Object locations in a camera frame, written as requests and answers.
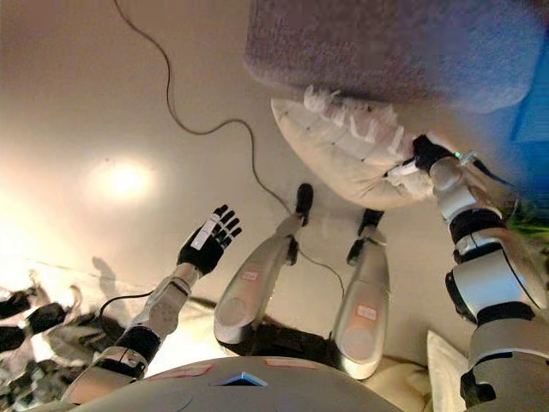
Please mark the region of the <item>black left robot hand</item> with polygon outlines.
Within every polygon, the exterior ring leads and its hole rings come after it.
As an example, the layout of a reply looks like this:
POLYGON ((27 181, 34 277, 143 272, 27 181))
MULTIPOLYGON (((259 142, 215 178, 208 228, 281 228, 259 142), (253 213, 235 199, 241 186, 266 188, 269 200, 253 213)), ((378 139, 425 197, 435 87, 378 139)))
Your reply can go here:
POLYGON ((184 242, 177 265, 190 264, 205 276, 215 269, 226 248, 241 233, 240 219, 235 211, 222 204, 184 242))

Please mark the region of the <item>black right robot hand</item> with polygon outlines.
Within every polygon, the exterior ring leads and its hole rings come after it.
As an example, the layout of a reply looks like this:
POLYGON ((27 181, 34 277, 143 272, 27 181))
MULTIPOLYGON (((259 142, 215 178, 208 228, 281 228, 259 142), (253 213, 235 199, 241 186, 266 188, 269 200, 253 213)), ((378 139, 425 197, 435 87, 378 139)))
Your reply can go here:
POLYGON ((383 176, 396 178, 418 171, 429 173, 435 163, 453 156, 454 153, 444 146, 432 142, 427 135, 421 135, 413 140, 413 156, 402 164, 391 168, 383 176))

